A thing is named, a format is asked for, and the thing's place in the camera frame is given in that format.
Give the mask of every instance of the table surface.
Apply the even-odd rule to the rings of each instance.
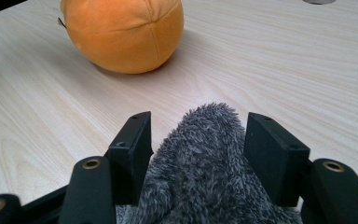
[[[151,111],[155,151],[190,109],[226,103],[276,119],[310,149],[358,174],[358,1],[183,0],[173,56],[142,75],[83,57],[60,0],[0,11],[0,193],[22,203],[66,185],[134,114]]]

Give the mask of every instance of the fuzzy fabric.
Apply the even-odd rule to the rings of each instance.
[[[270,202],[244,140],[228,105],[190,110],[150,162],[139,206],[117,206],[117,223],[301,223]]]

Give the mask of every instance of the orange plush ball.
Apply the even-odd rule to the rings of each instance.
[[[107,70],[139,74],[165,63],[184,30],[180,0],[62,0],[74,45]]]

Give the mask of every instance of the light wood grain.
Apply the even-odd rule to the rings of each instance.
[[[0,193],[28,203],[103,155],[127,118],[152,112],[153,149],[198,105],[270,116],[358,174],[358,1],[184,0],[173,56],[143,75],[90,63],[65,29],[60,0],[0,12]]]

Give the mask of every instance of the gray fuzzy fabric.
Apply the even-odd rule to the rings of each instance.
[[[117,206],[117,223],[301,223],[271,204],[244,138],[228,105],[190,110],[150,162],[139,206]]]

